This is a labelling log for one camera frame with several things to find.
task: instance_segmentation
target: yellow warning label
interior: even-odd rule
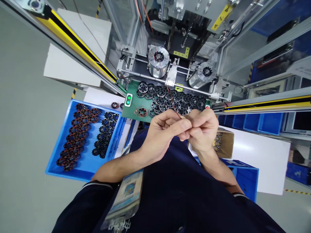
[[[178,92],[182,92],[183,88],[175,87],[175,90],[178,91]]]
[[[182,57],[182,58],[188,58],[189,50],[190,50],[190,48],[189,48],[189,47],[186,47],[185,53],[181,53],[181,52],[174,51],[174,55],[180,56],[180,57]]]
[[[218,19],[212,26],[212,30],[216,31],[219,27],[219,25],[222,23],[222,21],[228,16],[228,14],[232,11],[232,6],[226,5],[223,11],[220,13]]]

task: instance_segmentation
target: green control panel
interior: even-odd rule
[[[126,95],[126,101],[125,101],[125,104],[124,104],[126,107],[129,107],[131,105],[132,98],[133,98],[132,94],[128,93]]]

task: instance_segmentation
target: blue storage bin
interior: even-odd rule
[[[250,200],[256,202],[259,169],[239,160],[221,159],[231,168],[239,186]]]
[[[88,131],[89,136],[83,145],[84,151],[80,153],[81,158],[77,160],[77,166],[73,170],[66,172],[63,170],[63,167],[56,165],[56,161],[60,158],[60,153],[64,150],[63,146],[67,142],[66,137],[69,135],[69,129],[72,127],[71,121],[74,119],[73,114],[77,111],[75,107],[78,103],[88,105],[90,108],[101,109],[103,113],[100,115],[101,120],[99,122],[90,123],[91,129]],[[95,148],[94,143],[97,141],[97,135],[100,133],[99,128],[102,126],[101,121],[105,118],[105,112],[116,113],[119,115],[119,118],[112,133],[106,156],[102,159],[99,156],[94,156],[92,150]],[[89,182],[101,165],[114,158],[125,121],[126,118],[121,117],[121,112],[83,101],[71,100],[50,161],[45,170],[46,174]]]
[[[234,115],[233,115],[233,114],[231,114],[231,115],[226,115],[225,122],[224,122],[224,126],[232,127],[233,118],[234,118]]]
[[[260,114],[246,114],[243,129],[258,132]]]
[[[232,127],[237,129],[243,129],[245,116],[246,114],[234,115]]]
[[[218,115],[219,125],[224,126],[226,115]]]
[[[281,131],[283,113],[260,114],[258,131],[273,135],[279,135]]]
[[[308,176],[311,168],[296,163],[287,163],[286,177],[291,178],[305,185],[311,185],[311,178]]]

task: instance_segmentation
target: blue plastic tray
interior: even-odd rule
[[[258,132],[260,114],[246,114],[243,129]]]
[[[238,128],[238,129],[243,129],[245,116],[246,116],[245,114],[234,115],[232,127]]]
[[[226,115],[218,115],[218,122],[220,126],[224,126],[225,119],[226,119]]]
[[[101,121],[105,118],[105,112],[112,112],[119,115],[119,119],[114,128],[111,140],[107,149],[107,153],[104,159],[99,156],[92,155],[92,150],[95,148],[94,143],[97,141],[97,135],[100,133],[99,128],[102,126],[101,121],[95,124],[90,124],[91,129],[88,131],[89,136],[86,139],[86,144],[83,145],[84,151],[80,154],[81,158],[77,160],[77,166],[71,171],[64,171],[63,167],[56,165],[56,161],[60,158],[60,153],[64,150],[64,144],[67,142],[66,137],[69,135],[69,129],[72,127],[71,121],[74,119],[73,114],[77,111],[76,105],[82,103],[90,106],[91,108],[102,109],[103,113],[100,115]],[[55,144],[54,150],[52,152],[50,161],[47,165],[45,172],[48,175],[59,176],[63,178],[69,178],[74,180],[80,180],[88,182],[93,177],[94,173],[98,168],[104,163],[110,161],[114,158],[115,152],[118,148],[118,142],[121,138],[121,133],[124,128],[126,119],[121,117],[121,112],[104,108],[98,105],[86,103],[78,100],[71,100],[68,106],[68,110],[58,136],[57,142]]]
[[[260,114],[258,131],[273,135],[279,135],[283,122],[283,113]]]
[[[259,169],[239,160],[221,160],[229,168],[232,168],[232,172],[237,180],[237,183],[245,195],[253,202],[256,202]]]
[[[224,126],[232,127],[234,115],[226,115]]]

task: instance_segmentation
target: finger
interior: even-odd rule
[[[165,121],[165,123],[166,123],[165,126],[166,126],[166,127],[163,128],[163,129],[167,129],[170,125],[172,125],[172,124],[174,124],[174,123],[176,123],[176,122],[177,122],[177,121],[174,120],[174,119],[172,119],[172,118],[166,120],[166,121]],[[189,139],[190,135],[189,135],[189,132],[183,132],[183,133],[179,134],[178,137],[180,138],[181,141],[184,141],[184,140]]]
[[[200,128],[191,128],[189,130],[189,134],[195,139],[199,139],[203,137],[203,132]]]
[[[179,134],[178,137],[179,137],[179,139],[180,139],[181,141],[186,140],[185,132],[182,132],[181,134]]]
[[[163,137],[166,139],[171,139],[192,127],[191,122],[188,119],[181,119],[176,123],[170,125],[166,130],[163,130]]]
[[[170,119],[168,119],[168,120],[165,121],[165,123],[168,124],[168,125],[175,124],[176,122],[177,122],[177,121],[176,121],[175,119],[172,119],[172,118],[170,118]]]
[[[200,126],[217,128],[219,125],[218,119],[216,118],[214,111],[210,108],[203,110],[203,112],[197,115],[191,122],[194,128]]]
[[[193,109],[189,114],[185,115],[185,118],[190,120],[191,122],[198,116],[201,112],[197,109]]]
[[[180,117],[178,113],[174,112],[172,109],[169,109],[155,116],[153,119],[156,121],[166,121],[168,119],[174,119],[175,121],[178,121],[180,120]]]

